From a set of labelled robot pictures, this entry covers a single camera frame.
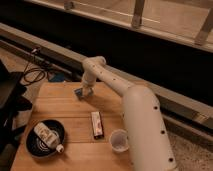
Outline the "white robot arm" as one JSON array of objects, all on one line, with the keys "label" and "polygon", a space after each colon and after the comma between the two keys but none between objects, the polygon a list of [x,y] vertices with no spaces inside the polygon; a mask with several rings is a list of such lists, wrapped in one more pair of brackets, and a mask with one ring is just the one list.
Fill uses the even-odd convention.
[{"label": "white robot arm", "polygon": [[102,56],[85,58],[80,98],[92,93],[99,79],[122,97],[123,119],[127,130],[134,171],[179,171],[168,133],[153,91],[130,82],[106,69]]}]

